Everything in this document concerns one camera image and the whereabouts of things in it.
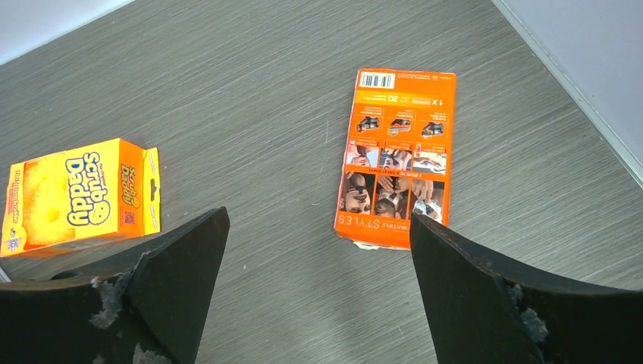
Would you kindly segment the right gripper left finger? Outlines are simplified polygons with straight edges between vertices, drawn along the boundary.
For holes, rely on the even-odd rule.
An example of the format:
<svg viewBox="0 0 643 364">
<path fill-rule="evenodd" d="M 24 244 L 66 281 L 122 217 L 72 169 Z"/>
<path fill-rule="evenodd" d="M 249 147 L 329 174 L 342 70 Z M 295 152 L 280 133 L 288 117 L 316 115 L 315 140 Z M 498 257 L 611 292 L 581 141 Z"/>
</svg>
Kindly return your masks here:
<svg viewBox="0 0 643 364">
<path fill-rule="evenodd" d="M 3 363 L 193 363 L 230 219 L 212 209 L 47 281 L 1 285 Z"/>
</svg>

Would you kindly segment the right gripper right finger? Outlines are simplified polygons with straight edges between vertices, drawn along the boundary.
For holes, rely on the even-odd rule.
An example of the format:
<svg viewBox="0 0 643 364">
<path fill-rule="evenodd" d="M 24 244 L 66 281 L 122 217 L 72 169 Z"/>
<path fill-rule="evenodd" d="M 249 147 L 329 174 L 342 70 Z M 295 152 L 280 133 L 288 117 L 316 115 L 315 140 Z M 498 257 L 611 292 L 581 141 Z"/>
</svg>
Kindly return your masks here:
<svg viewBox="0 0 643 364">
<path fill-rule="evenodd" d="M 440 363 L 640 363 L 642 293 L 556 275 L 424 215 L 410 247 Z"/>
</svg>

